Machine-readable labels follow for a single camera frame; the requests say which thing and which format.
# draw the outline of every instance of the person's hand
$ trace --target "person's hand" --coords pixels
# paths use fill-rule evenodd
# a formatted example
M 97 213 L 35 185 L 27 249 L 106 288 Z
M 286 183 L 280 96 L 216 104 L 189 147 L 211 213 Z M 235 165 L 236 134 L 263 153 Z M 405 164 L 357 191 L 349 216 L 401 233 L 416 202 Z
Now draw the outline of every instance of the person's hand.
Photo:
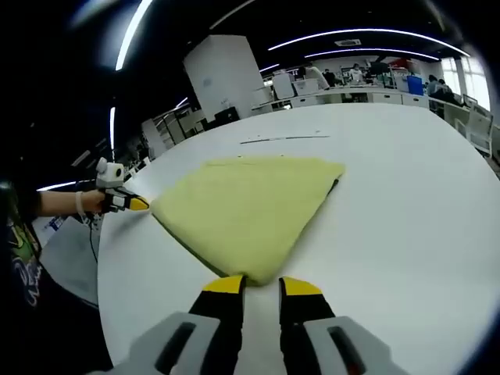
M 86 213 L 100 213 L 105 194 L 99 190 L 85 191 L 81 194 L 81 205 Z

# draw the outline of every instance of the white pillar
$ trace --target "white pillar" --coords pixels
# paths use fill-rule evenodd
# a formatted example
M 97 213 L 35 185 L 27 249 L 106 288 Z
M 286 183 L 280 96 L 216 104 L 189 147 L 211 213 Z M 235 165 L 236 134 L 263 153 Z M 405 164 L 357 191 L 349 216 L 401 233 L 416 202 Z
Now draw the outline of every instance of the white pillar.
M 242 119 L 252 115 L 252 92 L 264 83 L 246 37 L 209 35 L 184 67 L 208 121 L 232 106 Z
M 166 146 L 158 129 L 156 129 L 155 122 L 149 119 L 143 122 L 141 126 L 149 148 L 153 150 L 154 157 L 158 158 L 166 151 Z
M 463 72 L 462 60 L 460 58 L 455 59 L 455 64 L 456 64 L 456 72 L 459 75 L 460 92 L 462 92 L 462 94 L 467 94 L 466 75 Z

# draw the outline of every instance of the window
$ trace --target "window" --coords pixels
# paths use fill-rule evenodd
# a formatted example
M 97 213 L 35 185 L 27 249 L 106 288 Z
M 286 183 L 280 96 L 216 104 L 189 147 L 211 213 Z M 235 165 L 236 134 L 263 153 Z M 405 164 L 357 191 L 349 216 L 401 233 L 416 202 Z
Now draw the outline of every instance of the window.
M 460 90 L 459 73 L 456 69 L 455 59 L 442 59 L 441 66 L 443 68 L 443 79 L 446 84 L 455 94 L 461 95 L 462 90 Z
M 462 57 L 463 72 L 466 76 L 467 94 L 477 100 L 480 106 L 490 110 L 490 95 L 484 70 L 478 59 Z

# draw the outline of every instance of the cable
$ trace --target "cable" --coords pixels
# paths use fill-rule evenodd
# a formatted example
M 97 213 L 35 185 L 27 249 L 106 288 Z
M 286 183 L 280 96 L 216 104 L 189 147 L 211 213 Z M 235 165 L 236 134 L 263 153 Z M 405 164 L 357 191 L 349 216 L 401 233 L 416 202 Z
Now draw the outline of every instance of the cable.
M 90 224 L 88 224 L 88 227 L 90 228 L 90 242 L 91 242 L 91 248 L 92 248 L 92 254 L 94 255 L 94 259 L 95 259 L 95 262 L 97 263 L 97 255 L 95 254 L 95 250 L 94 250 L 94 244 L 92 244 L 92 224 L 93 224 L 94 220 L 91 220 Z

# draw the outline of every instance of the blue container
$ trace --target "blue container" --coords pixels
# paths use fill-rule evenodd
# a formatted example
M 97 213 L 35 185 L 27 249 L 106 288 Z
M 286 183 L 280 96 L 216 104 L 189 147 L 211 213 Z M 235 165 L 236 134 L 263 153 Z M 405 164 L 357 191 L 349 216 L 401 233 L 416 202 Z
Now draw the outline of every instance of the blue container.
M 408 91 L 410 94 L 423 95 L 422 78 L 417 76 L 407 76 Z

